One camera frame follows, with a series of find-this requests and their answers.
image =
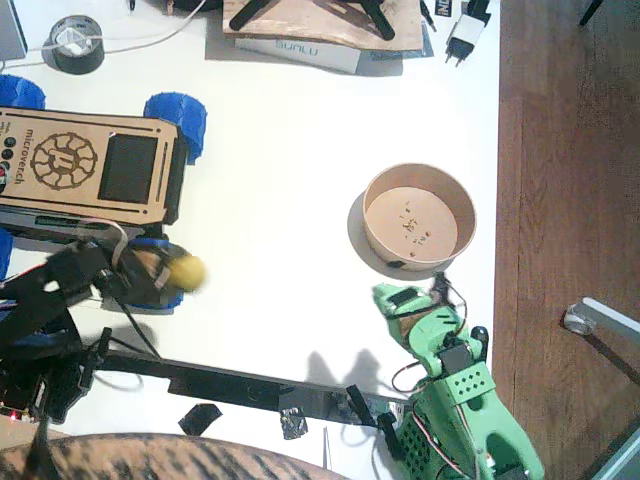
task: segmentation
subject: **white cable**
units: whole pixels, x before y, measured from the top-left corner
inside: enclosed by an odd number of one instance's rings
[[[159,38],[158,40],[155,40],[153,42],[149,42],[149,43],[144,43],[141,45],[131,45],[129,47],[123,47],[123,48],[118,48],[115,50],[108,50],[105,52],[106,55],[109,55],[111,53],[121,53],[121,52],[128,52],[131,50],[138,50],[140,48],[146,48],[146,47],[151,47],[153,45],[157,45],[159,43],[162,43],[166,40],[169,40],[170,38],[174,37],[175,35],[177,35],[178,33],[180,33],[182,30],[184,30],[190,23],[191,20],[193,20],[193,17],[202,9],[202,7],[204,6],[204,4],[207,2],[207,0],[201,0],[201,2],[198,4],[198,6],[193,9],[193,11],[184,19],[184,21],[180,24],[180,26],[175,29],[175,30],[171,30],[167,32],[159,32],[159,33],[153,33],[153,34],[148,34],[148,35],[139,35],[139,36],[135,36],[135,37],[105,37],[104,35],[90,35],[88,37],[84,37],[82,40],[116,40],[116,41],[120,41],[120,40],[144,40],[147,38],[156,38],[159,36],[162,36],[162,38]],[[40,52],[43,50],[55,50],[57,48],[60,47],[64,47],[66,45],[71,45],[73,43],[78,43],[80,40],[70,40],[68,42],[64,42],[64,43],[55,43],[52,45],[43,45],[42,47],[36,47],[36,48],[31,48],[29,49],[29,52]],[[6,68],[18,68],[18,67],[31,67],[31,66],[36,66],[36,65],[44,65],[45,62],[36,62],[36,63],[23,63],[23,64],[17,64],[17,65],[10,65]]]
[[[120,240],[118,240],[118,244],[116,245],[116,248],[113,249],[113,256],[111,257],[111,265],[113,265],[113,268],[116,268],[118,265],[118,260],[120,260],[120,255],[122,255],[122,251],[126,248],[127,244],[129,243],[129,237],[127,236],[127,232],[125,232],[120,225],[118,225],[116,222],[112,222],[111,220],[105,220],[104,218],[86,218],[84,220],[81,220],[80,223],[78,223],[77,233],[80,238],[87,238],[87,236],[84,235],[85,225],[88,225],[91,223],[100,223],[103,225],[109,225],[111,227],[114,227],[116,230],[118,230],[118,232],[120,232]]]

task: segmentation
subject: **paper bowl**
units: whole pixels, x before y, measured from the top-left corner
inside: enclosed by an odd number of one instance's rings
[[[369,243],[388,266],[430,270],[471,243],[476,213],[467,191],[430,165],[405,163],[380,173],[364,194]]]

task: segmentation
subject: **black metal bar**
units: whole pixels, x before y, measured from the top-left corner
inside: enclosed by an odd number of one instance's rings
[[[593,0],[593,2],[591,2],[591,5],[589,5],[589,8],[587,8],[587,11],[584,13],[584,16],[580,20],[581,27],[584,27],[587,23],[589,23],[589,20],[591,20],[593,14],[596,13],[596,10],[600,8],[602,2],[604,2],[604,0]]]
[[[376,0],[360,0],[360,4],[364,11],[367,12],[367,15],[371,17],[373,23],[375,23],[378,31],[380,31],[380,35],[385,40],[393,40],[396,36],[396,32],[393,30],[393,27],[387,20],[387,17],[384,16],[382,10],[380,9],[380,5]]]
[[[242,10],[229,21],[229,28],[237,32],[271,2],[272,0],[250,0],[249,3],[242,7]]]
[[[346,390],[339,386],[291,382],[115,350],[107,353],[99,369],[169,378],[169,393],[176,395],[268,411],[298,407],[309,418],[362,425],[358,415],[349,406]],[[404,399],[370,393],[363,393],[362,396],[374,415],[389,411],[391,403],[409,406]]]

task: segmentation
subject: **wooden board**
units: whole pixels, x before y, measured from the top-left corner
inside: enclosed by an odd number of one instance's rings
[[[287,37],[331,42],[361,50],[422,50],[418,1],[386,0],[382,12],[396,32],[391,41],[380,36],[373,21],[358,3],[340,0],[273,0],[236,32],[229,21],[249,0],[224,2],[223,31],[249,37]]]
[[[144,203],[99,198],[107,148],[113,136],[157,141]],[[0,140],[7,148],[10,181],[0,206],[99,217],[144,225],[165,217],[165,195],[177,127],[138,117],[0,109]]]
[[[559,323],[586,295],[640,319],[640,3],[581,29],[588,3],[502,9],[493,373],[552,480],[592,478],[640,419],[637,345]]]
[[[344,477],[266,450],[198,437],[112,434],[52,440],[62,478],[339,480]],[[29,446],[0,452],[0,478],[22,478]]]

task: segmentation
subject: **blue wheel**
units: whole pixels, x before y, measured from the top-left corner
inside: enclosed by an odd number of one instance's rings
[[[44,93],[35,83],[15,75],[0,75],[0,107],[44,110]]]
[[[13,237],[4,228],[0,228],[0,280],[7,276],[12,248]]]
[[[159,93],[147,100],[144,116],[161,118],[177,125],[189,145],[187,163],[195,165],[202,154],[204,132],[207,128],[207,110],[198,100],[182,93]]]

